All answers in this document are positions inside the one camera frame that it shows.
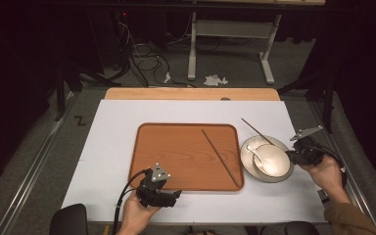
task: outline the gray floor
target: gray floor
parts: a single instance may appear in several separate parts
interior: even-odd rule
[[[208,87],[204,84],[205,76],[217,74],[228,80],[227,84],[219,84],[218,87],[280,88],[296,80],[313,45],[295,45],[291,41],[276,42],[269,57],[276,84],[270,86],[264,82],[257,57],[258,51],[264,49],[263,40],[248,42],[245,39],[228,38],[224,42],[212,51],[207,50],[213,48],[214,44],[199,44],[203,50],[198,51],[197,78],[189,81],[192,85]],[[188,82],[188,48],[184,44],[169,46],[167,50],[153,46],[151,48],[153,52],[166,57],[172,79]],[[150,49],[147,47],[141,47],[138,53],[144,55],[148,50]],[[155,62],[148,60],[143,66],[147,68],[150,64],[154,65]],[[155,73],[157,80],[165,80],[165,72],[165,66],[159,68]],[[154,80],[151,70],[144,73],[151,86],[161,86]],[[140,86],[132,72],[117,81],[127,86]],[[3,225],[8,225],[5,234],[48,234],[52,215],[61,207],[91,122],[106,89],[102,85],[85,83],[82,92],[69,97],[69,111],[58,122],[54,121],[57,114],[55,95],[50,98],[50,109],[30,129],[0,178],[0,222],[8,210],[14,213],[14,219],[7,220],[0,226],[0,234],[5,230]],[[291,91],[281,97],[296,129],[322,124],[319,120],[319,105],[308,103],[304,94],[304,91]],[[358,206],[376,222],[376,172],[356,141],[338,96],[334,97],[334,108],[333,134],[317,133],[315,138],[344,156],[351,177],[348,190],[354,201],[359,202]],[[81,117],[81,123],[85,125],[77,125],[78,117]],[[37,159],[42,160],[41,167],[31,172],[31,166],[38,165]],[[23,195],[18,210],[14,211],[14,207],[9,209],[26,176],[29,176],[28,186],[31,190]],[[321,234],[330,234],[327,224],[316,226]],[[104,234],[105,225],[89,224],[89,231],[90,234]],[[282,226],[270,226],[264,234],[283,234]]]

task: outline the brown sleeve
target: brown sleeve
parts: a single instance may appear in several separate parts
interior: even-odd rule
[[[353,204],[334,204],[324,216],[331,223],[332,234],[376,235],[375,225]]]

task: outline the dark background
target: dark background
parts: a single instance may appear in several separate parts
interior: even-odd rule
[[[300,43],[317,39],[301,77],[325,68],[337,75],[336,91],[376,168],[376,1],[329,1],[328,6],[355,7],[359,14],[283,16],[276,40],[292,37]],[[138,36],[163,47],[165,33],[179,36],[189,16],[130,13],[129,23],[138,29]],[[96,46],[89,16],[94,17],[83,10],[44,9],[31,0],[0,1],[0,174],[30,126],[48,109],[47,96],[55,88],[60,62],[69,58],[92,71],[101,70],[104,49]],[[245,15],[239,20],[248,18],[257,19]],[[112,30],[108,26],[102,29]],[[322,84],[324,79],[319,77],[313,83]]]

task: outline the wooden tray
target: wooden tray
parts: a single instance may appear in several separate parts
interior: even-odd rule
[[[166,190],[237,191],[244,186],[237,131],[229,124],[140,125],[129,179],[156,163],[170,174]],[[136,188],[143,177],[130,185]]]

